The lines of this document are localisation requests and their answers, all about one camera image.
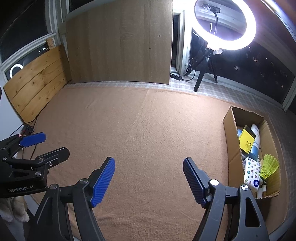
open cardboard box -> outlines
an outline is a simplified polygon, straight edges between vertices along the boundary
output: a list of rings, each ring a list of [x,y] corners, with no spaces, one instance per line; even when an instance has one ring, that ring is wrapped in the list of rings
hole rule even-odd
[[[279,159],[275,142],[268,123],[264,117],[254,112],[231,106],[224,117],[223,124],[227,142],[229,164],[228,185],[230,187],[238,188],[240,185],[244,184],[242,151],[239,147],[237,129],[244,128],[245,125],[251,128],[252,124],[255,124],[259,128],[260,132],[261,149],[259,150],[259,156],[262,158],[266,154],[271,154],[275,158]],[[268,177],[266,187],[266,192],[263,193],[263,197],[260,199],[271,198],[279,195],[281,188],[280,168]]]

blue gripper pad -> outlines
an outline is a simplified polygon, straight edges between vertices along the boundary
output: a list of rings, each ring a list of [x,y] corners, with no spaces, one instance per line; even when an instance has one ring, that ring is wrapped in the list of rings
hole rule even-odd
[[[194,171],[187,158],[183,161],[183,172],[195,198],[195,201],[203,208],[205,208],[207,204],[207,200],[205,199],[205,188],[201,184],[199,178],[197,177],[197,173]]]
[[[46,135],[43,132],[23,137],[20,141],[20,145],[23,147],[33,146],[42,142],[45,142]]]
[[[95,208],[98,203],[101,203],[107,191],[110,181],[115,172],[115,160],[110,158],[104,170],[100,174],[97,182],[93,187],[93,196],[90,200],[92,208]]]

yellow notebook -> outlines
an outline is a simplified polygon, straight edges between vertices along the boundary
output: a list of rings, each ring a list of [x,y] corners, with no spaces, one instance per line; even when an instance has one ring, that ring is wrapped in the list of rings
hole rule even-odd
[[[251,131],[248,126],[245,126],[242,130],[241,135],[239,136],[239,146],[247,154],[250,153],[250,150],[254,144],[256,134]]]

tissue packet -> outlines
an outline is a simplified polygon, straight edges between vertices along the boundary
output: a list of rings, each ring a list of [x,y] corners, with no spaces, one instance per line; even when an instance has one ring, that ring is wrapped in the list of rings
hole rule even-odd
[[[252,192],[257,192],[259,188],[261,165],[250,157],[247,157],[243,162],[243,166],[244,183],[248,185]]]

white wall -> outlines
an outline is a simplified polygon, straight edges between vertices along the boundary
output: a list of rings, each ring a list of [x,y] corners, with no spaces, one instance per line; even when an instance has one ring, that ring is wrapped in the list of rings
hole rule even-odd
[[[15,113],[6,97],[6,94],[3,90],[4,85],[4,77],[0,73],[0,87],[2,89],[0,100],[0,140],[8,138],[10,134],[22,124],[22,121]]]

